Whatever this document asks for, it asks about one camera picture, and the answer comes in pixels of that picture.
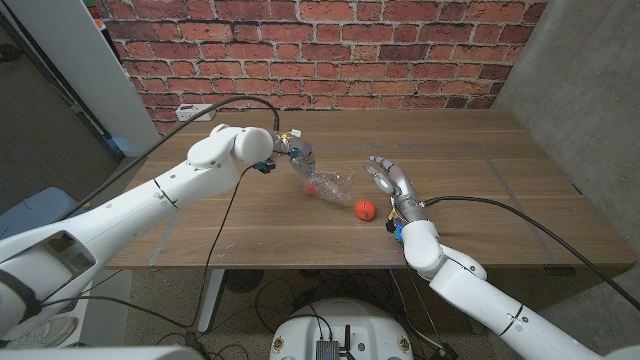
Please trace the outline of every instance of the concrete wall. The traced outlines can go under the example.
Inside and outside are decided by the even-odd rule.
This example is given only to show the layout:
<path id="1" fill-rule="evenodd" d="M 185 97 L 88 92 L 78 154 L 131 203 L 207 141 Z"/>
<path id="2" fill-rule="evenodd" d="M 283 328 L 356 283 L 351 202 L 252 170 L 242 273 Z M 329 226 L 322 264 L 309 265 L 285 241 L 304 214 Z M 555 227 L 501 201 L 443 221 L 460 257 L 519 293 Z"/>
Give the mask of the concrete wall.
<path id="1" fill-rule="evenodd" d="M 515 115 L 636 253 L 640 253 L 638 39 L 636 1 L 551 1 L 493 105 Z M 636 298 L 639 274 L 636 268 L 616 278 Z M 544 284 L 558 298 L 564 298 L 563 292 L 566 296 L 558 281 Z M 600 353 L 638 343 L 640 338 L 638 311 L 604 284 L 538 310 Z"/>

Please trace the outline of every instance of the wooden table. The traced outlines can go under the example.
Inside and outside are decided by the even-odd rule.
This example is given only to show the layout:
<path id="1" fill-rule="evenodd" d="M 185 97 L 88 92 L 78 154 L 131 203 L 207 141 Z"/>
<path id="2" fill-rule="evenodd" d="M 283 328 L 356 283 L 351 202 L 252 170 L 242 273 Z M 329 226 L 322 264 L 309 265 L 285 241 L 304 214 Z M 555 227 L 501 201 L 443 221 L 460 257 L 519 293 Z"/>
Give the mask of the wooden table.
<path id="1" fill-rule="evenodd" d="M 352 207 L 309 197 L 287 159 L 271 174 L 249 171 L 240 184 L 213 252 L 215 268 L 388 268 L 402 251 L 385 230 L 388 198 L 363 170 L 369 155 L 402 166 L 423 199 L 488 197 L 515 206 L 566 239 L 600 266 L 626 267 L 631 249 L 571 184 L 523 128 L 504 111 L 282 112 L 281 130 L 302 130 L 314 146 L 317 170 L 355 172 L 355 201 L 372 200 L 372 222 Z M 218 113 L 194 123 L 160 147 L 129 187 L 186 158 L 213 126 L 270 129 L 267 111 Z M 166 219 L 111 261 L 113 268 L 201 267 L 230 193 Z M 576 265 L 579 260 L 513 214 L 486 204 L 442 202 L 428 209 L 440 240 L 488 267 Z"/>

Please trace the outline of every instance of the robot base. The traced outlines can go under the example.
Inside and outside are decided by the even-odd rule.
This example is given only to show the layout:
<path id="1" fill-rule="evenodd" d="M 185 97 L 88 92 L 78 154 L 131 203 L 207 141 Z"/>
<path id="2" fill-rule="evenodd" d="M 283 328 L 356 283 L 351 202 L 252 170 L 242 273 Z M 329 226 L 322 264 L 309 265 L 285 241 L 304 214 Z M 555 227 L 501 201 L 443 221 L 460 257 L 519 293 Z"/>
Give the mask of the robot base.
<path id="1" fill-rule="evenodd" d="M 357 360 L 409 360 L 413 352 L 402 326 L 389 314 L 363 301 L 331 298 L 311 304 L 316 313 L 331 326 L 333 341 L 345 345 L 345 326 L 350 325 L 350 352 Z M 320 340 L 318 322 L 310 306 L 291 314 L 311 315 L 294 318 L 280 325 L 271 343 L 270 360 L 316 359 L 316 346 Z M 320 320 L 324 342 L 329 344 L 329 330 Z M 331 355 L 316 360 L 338 360 Z"/>

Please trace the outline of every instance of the red ball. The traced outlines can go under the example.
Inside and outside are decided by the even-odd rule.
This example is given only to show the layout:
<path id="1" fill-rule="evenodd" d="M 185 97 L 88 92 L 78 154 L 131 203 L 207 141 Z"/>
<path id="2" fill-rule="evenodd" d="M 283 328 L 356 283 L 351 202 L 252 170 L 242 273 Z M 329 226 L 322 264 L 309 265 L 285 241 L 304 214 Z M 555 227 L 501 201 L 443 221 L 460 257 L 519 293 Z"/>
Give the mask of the red ball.
<path id="1" fill-rule="evenodd" d="M 376 214 L 376 207 L 369 200 L 360 200 L 356 204 L 356 215 L 360 220 L 371 221 Z"/>

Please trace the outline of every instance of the black cord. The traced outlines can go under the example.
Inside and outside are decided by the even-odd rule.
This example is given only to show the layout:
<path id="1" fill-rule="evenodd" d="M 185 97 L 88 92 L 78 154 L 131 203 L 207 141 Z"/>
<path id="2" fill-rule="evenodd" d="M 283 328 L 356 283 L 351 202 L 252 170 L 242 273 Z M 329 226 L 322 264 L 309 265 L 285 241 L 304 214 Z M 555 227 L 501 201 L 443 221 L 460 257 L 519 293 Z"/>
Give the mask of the black cord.
<path id="1" fill-rule="evenodd" d="M 181 334 L 181 333 L 168 333 L 167 335 L 165 335 L 165 336 L 161 337 L 161 338 L 160 338 L 160 340 L 158 340 L 158 341 L 156 342 L 156 346 L 160 345 L 160 343 L 162 342 L 162 340 L 164 340 L 164 339 L 168 338 L 169 336 L 173 336 L 173 335 L 179 335 L 179 336 L 181 336 L 181 337 L 182 337 L 182 339 L 183 339 L 183 340 L 186 340 L 186 338 L 185 338 L 184 334 Z"/>
<path id="2" fill-rule="evenodd" d="M 636 300 L 626 290 L 624 290 L 620 285 L 618 285 L 618 283 L 616 283 L 615 281 L 610 279 L 608 276 L 606 276 L 596 265 L 594 265 L 591 261 L 589 261 L 589 259 L 587 259 L 584 255 L 582 255 L 578 250 L 574 249 L 571 245 L 569 245 L 560 236 L 556 235 L 551 230 L 547 229 L 542 224 L 538 223 L 537 221 L 535 221 L 534 219 L 530 218 L 529 216 L 527 216 L 525 213 L 519 211 L 518 209 L 515 209 L 515 208 L 513 208 L 513 207 L 511 207 L 511 206 L 509 206 L 507 204 L 501 203 L 499 201 L 495 201 L 495 200 L 491 200 L 491 199 L 485 199 L 485 198 L 471 197 L 471 196 L 438 196 L 438 197 L 435 197 L 433 199 L 429 199 L 427 201 L 424 201 L 422 203 L 422 205 L 426 208 L 426 207 L 429 207 L 429 206 L 431 206 L 433 204 L 436 204 L 436 203 L 438 203 L 440 201 L 446 201 L 446 200 L 462 200 L 462 201 L 481 202 L 481 203 L 495 205 L 495 206 L 498 206 L 498 207 L 501 207 L 503 209 L 511 211 L 512 213 L 514 213 L 517 216 L 521 217 L 522 219 L 528 221 L 533 226 L 537 227 L 542 232 L 544 232 L 545 234 L 549 235 L 552 239 L 557 241 L 560 245 L 562 245 L 565 249 L 567 249 L 575 257 L 577 257 L 578 259 L 580 259 L 580 261 L 582 261 L 585 265 L 587 265 L 587 267 L 589 269 L 591 269 L 591 271 L 596 273 L 602 280 L 604 280 L 607 284 L 611 285 L 611 287 L 615 291 L 617 291 L 618 294 L 622 295 L 622 297 L 627 299 L 627 301 L 629 303 L 631 303 L 631 305 L 633 305 L 636 309 L 640 310 L 640 302 L 638 302 L 638 300 Z"/>
<path id="3" fill-rule="evenodd" d="M 169 140 L 171 137 L 173 137 L 173 135 L 178 133 L 180 130 L 185 128 L 187 125 L 191 124 L 195 119 L 197 119 L 200 116 L 208 113 L 211 110 L 215 110 L 215 109 L 217 109 L 217 108 L 219 108 L 221 106 L 224 106 L 224 105 L 226 105 L 226 104 L 228 104 L 230 102 L 240 101 L 240 100 L 252 100 L 252 101 L 256 101 L 256 102 L 259 102 L 261 104 L 267 105 L 267 107 L 271 111 L 273 111 L 273 115 L 274 115 L 273 131 L 274 132 L 278 132 L 280 130 L 280 116 L 278 115 L 278 110 L 275 107 L 273 107 L 273 105 L 271 105 L 268 101 L 263 100 L 263 99 L 261 99 L 259 97 L 246 96 L 246 95 L 233 96 L 233 97 L 230 97 L 228 99 L 222 100 L 222 101 L 220 101 L 220 102 L 218 102 L 216 104 L 213 104 L 211 106 L 207 106 L 203 110 L 195 113 L 194 115 L 191 115 L 191 117 L 189 117 L 187 120 L 185 120 L 180 125 L 175 127 L 173 130 L 169 131 L 164 137 L 162 137 L 160 140 L 158 140 L 155 144 L 151 145 L 147 150 L 145 150 L 142 154 L 140 154 L 140 156 L 138 156 L 131 163 L 129 163 L 129 165 L 125 166 L 122 170 L 118 171 L 118 173 L 116 173 L 115 175 L 113 175 L 112 177 L 107 179 L 102 185 L 100 185 L 97 189 L 92 191 L 91 194 L 87 195 L 84 199 L 80 200 L 80 202 L 78 202 L 73 208 L 71 208 L 70 210 L 68 210 L 64 214 L 60 215 L 55 221 L 64 220 L 64 219 L 68 218 L 69 216 L 71 216 L 76 211 L 78 211 L 86 203 L 91 201 L 91 199 L 93 199 L 96 195 L 98 195 L 100 192 L 102 192 L 104 189 L 106 189 L 109 185 L 113 184 L 116 180 L 118 180 L 127 171 L 131 170 L 131 168 L 133 168 L 138 163 L 140 163 L 142 160 L 144 160 L 147 156 L 149 156 L 149 154 L 151 154 L 160 145 L 164 144 L 167 140 Z"/>
<path id="4" fill-rule="evenodd" d="M 93 285 L 92 287 L 88 288 L 87 290 L 85 290 L 85 291 L 81 292 L 79 295 L 82 295 L 82 294 L 84 294 L 84 293 L 87 293 L 87 292 L 89 292 L 89 291 L 91 291 L 91 290 L 93 290 L 93 289 L 97 288 L 97 287 L 98 287 L 100 284 L 102 284 L 103 282 L 105 282 L 105 281 L 107 281 L 107 280 L 111 279 L 112 277 L 114 277 L 114 276 L 116 276 L 116 275 L 120 274 L 120 272 L 121 272 L 122 270 L 124 270 L 124 269 L 120 269 L 120 270 L 116 271 L 115 273 L 111 274 L 111 276 L 109 276 L 108 278 L 106 278 L 106 279 L 104 279 L 104 280 L 100 281 L 99 283 L 97 283 L 97 284 Z"/>
<path id="5" fill-rule="evenodd" d="M 303 314 L 303 315 L 290 316 L 287 320 L 303 318 L 303 317 L 314 317 L 316 319 L 322 320 L 329 328 L 329 341 L 333 341 L 333 331 L 331 330 L 331 325 L 329 325 L 329 322 L 327 322 L 327 320 L 325 320 L 325 318 L 323 318 L 322 316 L 318 316 L 315 314 Z"/>

